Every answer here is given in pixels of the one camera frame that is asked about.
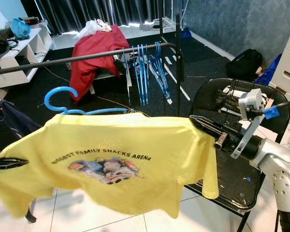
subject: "yellow t-shirt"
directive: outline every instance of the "yellow t-shirt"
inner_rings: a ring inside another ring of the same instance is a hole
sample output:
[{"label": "yellow t-shirt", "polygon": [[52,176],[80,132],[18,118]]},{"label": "yellow t-shirt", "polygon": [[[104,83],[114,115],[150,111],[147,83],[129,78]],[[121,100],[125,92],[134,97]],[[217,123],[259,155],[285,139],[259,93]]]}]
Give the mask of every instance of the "yellow t-shirt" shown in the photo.
[{"label": "yellow t-shirt", "polygon": [[218,196],[213,144],[188,118],[56,115],[0,153],[29,161],[0,170],[0,198],[21,217],[54,188],[81,188],[124,214],[163,209],[176,218],[184,185],[203,179],[203,196]]}]

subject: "printed graphic on shirt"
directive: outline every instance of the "printed graphic on shirt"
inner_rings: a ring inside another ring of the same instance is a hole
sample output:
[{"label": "printed graphic on shirt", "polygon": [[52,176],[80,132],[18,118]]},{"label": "printed graphic on shirt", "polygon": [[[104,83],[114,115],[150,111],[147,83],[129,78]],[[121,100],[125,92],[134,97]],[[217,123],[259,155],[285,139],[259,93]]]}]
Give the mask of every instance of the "printed graphic on shirt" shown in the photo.
[{"label": "printed graphic on shirt", "polygon": [[93,177],[108,185],[128,180],[131,177],[139,177],[137,174],[140,170],[131,161],[116,157],[112,159],[96,158],[93,161],[77,160],[72,162],[68,168],[84,172],[88,177]]}]

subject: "black bag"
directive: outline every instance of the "black bag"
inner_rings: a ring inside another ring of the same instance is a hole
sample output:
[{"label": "black bag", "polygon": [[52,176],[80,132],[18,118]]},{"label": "black bag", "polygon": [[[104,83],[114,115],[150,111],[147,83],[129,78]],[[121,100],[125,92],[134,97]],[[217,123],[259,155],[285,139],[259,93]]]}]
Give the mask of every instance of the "black bag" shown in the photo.
[{"label": "black bag", "polygon": [[254,49],[248,49],[239,54],[226,65],[230,78],[253,81],[258,78],[256,71],[262,64],[262,55]]},{"label": "black bag", "polygon": [[[18,41],[16,40],[8,40],[10,38],[14,37],[13,32],[10,28],[0,30],[0,54],[5,54],[8,52],[11,48],[14,48],[17,46]],[[16,42],[16,45],[10,46],[9,41]]]}]

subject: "white tile floor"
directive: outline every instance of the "white tile floor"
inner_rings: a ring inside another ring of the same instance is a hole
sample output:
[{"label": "white tile floor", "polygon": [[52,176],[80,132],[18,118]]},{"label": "white tile floor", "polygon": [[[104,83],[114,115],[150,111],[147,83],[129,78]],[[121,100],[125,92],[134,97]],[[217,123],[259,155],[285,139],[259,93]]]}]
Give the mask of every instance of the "white tile floor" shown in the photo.
[{"label": "white tile floor", "polygon": [[[142,31],[142,30],[139,30],[138,27],[134,27],[134,26],[129,26],[129,27],[121,26],[120,30],[122,31],[126,39],[159,34],[160,32],[159,29]],[[173,28],[166,28],[164,30],[164,33],[171,32],[171,31],[175,31],[175,30]],[[78,41],[78,39],[73,39],[75,35],[76,35],[75,33],[64,33],[60,36],[53,37],[54,43],[51,49],[57,50],[57,49],[63,49],[63,48],[68,48],[68,47],[74,47]]]},{"label": "white tile floor", "polygon": [[[126,38],[159,32],[139,31],[135,27],[121,30]],[[65,34],[53,38],[53,49],[73,47],[76,43],[73,36]],[[270,138],[273,136],[266,130],[262,133]],[[290,131],[287,131],[282,143],[289,137]],[[58,190],[51,199],[37,199],[33,214],[37,217],[37,222],[33,224],[25,218],[15,219],[0,200],[0,232],[235,232],[240,223],[238,216],[188,189],[183,190],[177,219],[169,218],[161,210],[138,216],[123,215],[97,205],[81,190]],[[266,179],[243,231],[272,232],[275,218],[275,197],[272,185]]]}]

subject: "red jacket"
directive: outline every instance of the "red jacket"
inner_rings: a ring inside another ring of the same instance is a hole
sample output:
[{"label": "red jacket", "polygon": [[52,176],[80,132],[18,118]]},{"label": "red jacket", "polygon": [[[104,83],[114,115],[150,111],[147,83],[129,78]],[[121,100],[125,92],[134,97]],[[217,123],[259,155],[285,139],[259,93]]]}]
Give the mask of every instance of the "red jacket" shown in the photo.
[{"label": "red jacket", "polygon": [[[94,35],[83,37],[76,43],[72,57],[113,51],[123,47],[129,48],[128,41],[119,27],[113,25],[111,28],[113,31],[97,31]],[[71,94],[76,103],[88,92],[95,78],[96,69],[109,69],[115,76],[119,77],[119,72],[113,62],[112,56],[72,62],[70,87],[78,92],[77,98]]]}]

